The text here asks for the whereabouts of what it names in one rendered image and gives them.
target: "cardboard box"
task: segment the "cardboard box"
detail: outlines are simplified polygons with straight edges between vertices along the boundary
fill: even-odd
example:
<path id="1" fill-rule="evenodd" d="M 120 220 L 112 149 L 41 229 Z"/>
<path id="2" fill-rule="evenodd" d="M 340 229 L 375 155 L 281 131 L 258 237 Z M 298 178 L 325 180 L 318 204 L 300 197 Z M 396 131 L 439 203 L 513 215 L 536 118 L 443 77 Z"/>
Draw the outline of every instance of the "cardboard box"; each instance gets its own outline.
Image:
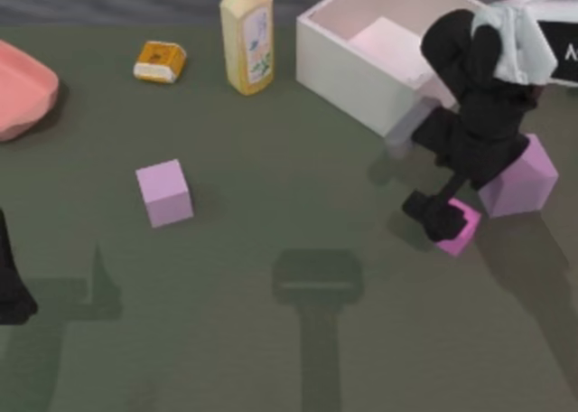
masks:
<path id="1" fill-rule="evenodd" d="M 322 0 L 297 19 L 297 80 L 385 136 L 421 95 L 455 100 L 419 50 L 440 16 L 477 0 Z"/>

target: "table surface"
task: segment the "table surface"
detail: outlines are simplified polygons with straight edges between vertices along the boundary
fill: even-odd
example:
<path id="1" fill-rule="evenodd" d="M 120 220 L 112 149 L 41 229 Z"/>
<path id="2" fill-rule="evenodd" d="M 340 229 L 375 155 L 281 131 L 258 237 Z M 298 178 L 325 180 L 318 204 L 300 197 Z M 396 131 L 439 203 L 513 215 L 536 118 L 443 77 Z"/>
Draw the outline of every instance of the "table surface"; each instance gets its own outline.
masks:
<path id="1" fill-rule="evenodd" d="M 0 329 L 0 410 L 576 410 L 578 100 L 564 89 L 525 123 L 561 175 L 550 202 L 484 219 L 452 258 L 400 213 L 448 174 L 421 150 L 388 161 L 299 86 L 292 30 L 252 98 L 227 85 L 217 29 L 1 33 L 70 92 L 58 121 L 0 147 L 0 202 L 41 307 Z M 180 82 L 132 77 L 145 40 L 187 49 Z M 135 170 L 175 158 L 196 216 L 151 229 Z"/>

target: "pink block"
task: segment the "pink block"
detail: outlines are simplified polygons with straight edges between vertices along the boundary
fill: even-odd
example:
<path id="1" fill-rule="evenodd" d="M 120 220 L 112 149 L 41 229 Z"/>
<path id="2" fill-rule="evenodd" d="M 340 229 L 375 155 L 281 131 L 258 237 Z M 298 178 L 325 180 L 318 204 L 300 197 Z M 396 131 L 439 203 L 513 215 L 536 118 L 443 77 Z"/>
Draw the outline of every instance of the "pink block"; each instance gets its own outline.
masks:
<path id="1" fill-rule="evenodd" d="M 192 218 L 189 187 L 178 160 L 141 168 L 136 178 L 153 228 Z"/>
<path id="2" fill-rule="evenodd" d="M 0 41 L 0 80 L 0 141 L 9 141 L 52 109 L 59 80 L 52 70 L 3 41 Z"/>
<path id="3" fill-rule="evenodd" d="M 458 257 L 473 238 L 476 228 L 478 228 L 478 224 L 480 223 L 481 214 L 455 198 L 450 200 L 450 204 L 463 210 L 465 219 L 468 223 L 457 238 L 454 240 L 442 240 L 436 245 L 438 248 L 443 249 L 454 257 Z"/>
<path id="4" fill-rule="evenodd" d="M 481 188 L 481 201 L 491 218 L 541 210 L 558 180 L 558 172 L 536 135 L 528 135 L 524 154 L 500 176 Z"/>

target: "bottle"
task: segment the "bottle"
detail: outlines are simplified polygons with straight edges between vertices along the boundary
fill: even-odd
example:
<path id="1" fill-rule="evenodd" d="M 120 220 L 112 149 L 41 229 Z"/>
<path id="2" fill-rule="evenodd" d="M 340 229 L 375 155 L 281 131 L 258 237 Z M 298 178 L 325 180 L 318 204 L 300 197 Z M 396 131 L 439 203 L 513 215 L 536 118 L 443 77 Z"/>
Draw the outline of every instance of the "bottle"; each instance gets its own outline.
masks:
<path id="1" fill-rule="evenodd" d="M 221 0 L 219 8 L 228 81 L 255 94 L 274 77 L 273 0 Z"/>

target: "magenta cube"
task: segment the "magenta cube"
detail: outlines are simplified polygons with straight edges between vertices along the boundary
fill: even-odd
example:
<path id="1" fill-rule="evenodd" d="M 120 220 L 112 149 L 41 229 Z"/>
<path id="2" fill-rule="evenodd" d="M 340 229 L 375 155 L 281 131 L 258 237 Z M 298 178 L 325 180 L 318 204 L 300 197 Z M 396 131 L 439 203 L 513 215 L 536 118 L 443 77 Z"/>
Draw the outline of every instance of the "magenta cube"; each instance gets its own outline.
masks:
<path id="1" fill-rule="evenodd" d="M 436 245 L 439 249 L 443 249 L 454 257 L 458 257 L 473 238 L 476 228 L 478 228 L 478 224 L 480 223 L 481 214 L 455 198 L 450 200 L 450 204 L 463 210 L 465 219 L 468 223 L 457 238 L 454 240 L 442 240 Z"/>
<path id="2" fill-rule="evenodd" d="M 178 160 L 141 168 L 136 179 L 153 228 L 192 218 L 189 187 Z"/>
<path id="3" fill-rule="evenodd" d="M 558 172 L 540 140 L 527 137 L 524 154 L 479 192 L 491 218 L 541 210 L 556 185 Z"/>

